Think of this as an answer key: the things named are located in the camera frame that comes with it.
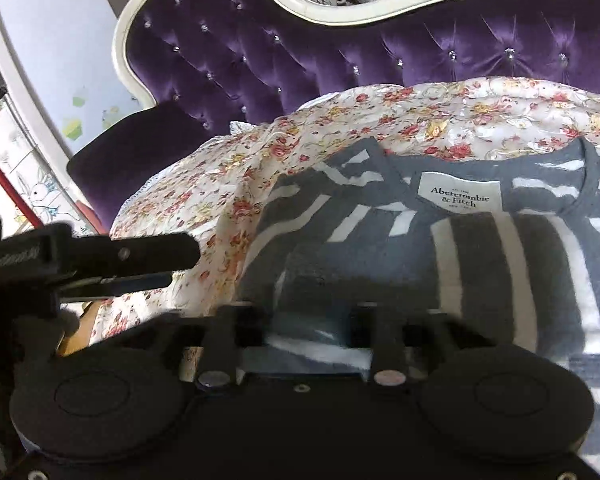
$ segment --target cartoon rabbit drawing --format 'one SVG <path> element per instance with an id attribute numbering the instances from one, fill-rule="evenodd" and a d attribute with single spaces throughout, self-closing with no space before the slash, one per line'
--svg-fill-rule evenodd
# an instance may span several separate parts
<path id="1" fill-rule="evenodd" d="M 42 168 L 38 168 L 38 181 L 30 186 L 19 172 L 16 172 L 23 195 L 29 200 L 34 213 L 42 223 L 59 220 L 79 220 L 72 206 L 58 189 L 56 180 Z"/>

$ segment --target wall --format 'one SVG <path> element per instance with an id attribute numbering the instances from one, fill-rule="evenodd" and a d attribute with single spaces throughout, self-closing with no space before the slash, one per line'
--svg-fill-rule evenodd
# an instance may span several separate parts
<path id="1" fill-rule="evenodd" d="M 68 222 L 76 234 L 93 233 L 62 194 L 56 179 L 39 164 L 32 146 L 11 115 L 6 99 L 0 101 L 0 168 L 43 223 Z M 0 218 L 3 237 L 31 228 L 1 186 Z"/>
<path id="2" fill-rule="evenodd" d="M 30 93 L 69 155 L 140 109 L 113 69 L 116 17 L 107 0 L 0 0 L 0 24 Z"/>

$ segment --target red pole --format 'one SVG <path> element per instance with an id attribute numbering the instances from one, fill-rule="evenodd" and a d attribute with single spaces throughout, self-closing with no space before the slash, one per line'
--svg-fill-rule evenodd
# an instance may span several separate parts
<path id="1" fill-rule="evenodd" d="M 13 187 L 13 185 L 1 169 L 0 185 L 7 192 L 7 195 L 9 195 L 9 198 L 13 200 L 13 203 L 18 207 L 18 209 L 22 211 L 22 214 L 25 216 L 25 218 L 29 220 L 29 223 L 33 225 L 33 227 L 38 228 L 43 226 L 43 223 L 40 220 L 40 218 L 36 216 L 36 214 L 33 212 L 33 209 L 29 207 L 29 204 L 27 204 L 24 201 L 24 199 L 20 196 L 20 194 L 16 191 L 16 189 Z"/>

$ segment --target round suction pad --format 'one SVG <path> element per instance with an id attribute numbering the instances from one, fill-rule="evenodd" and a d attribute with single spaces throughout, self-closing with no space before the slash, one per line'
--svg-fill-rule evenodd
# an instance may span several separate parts
<path id="1" fill-rule="evenodd" d="M 77 461 L 132 453 L 182 413 L 177 377 L 143 350 L 86 350 L 16 387 L 11 420 L 27 447 Z"/>
<path id="2" fill-rule="evenodd" d="M 457 352 L 430 375 L 420 407 L 463 449 L 506 462 L 574 450 L 594 409 L 578 377 L 516 346 Z"/>

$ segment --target clothing label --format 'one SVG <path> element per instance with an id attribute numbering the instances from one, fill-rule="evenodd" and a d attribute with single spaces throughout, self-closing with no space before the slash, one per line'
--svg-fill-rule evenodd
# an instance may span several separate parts
<path id="1" fill-rule="evenodd" d="M 427 171 L 420 177 L 418 194 L 454 213 L 502 211 L 502 195 L 497 180 L 478 182 Z"/>

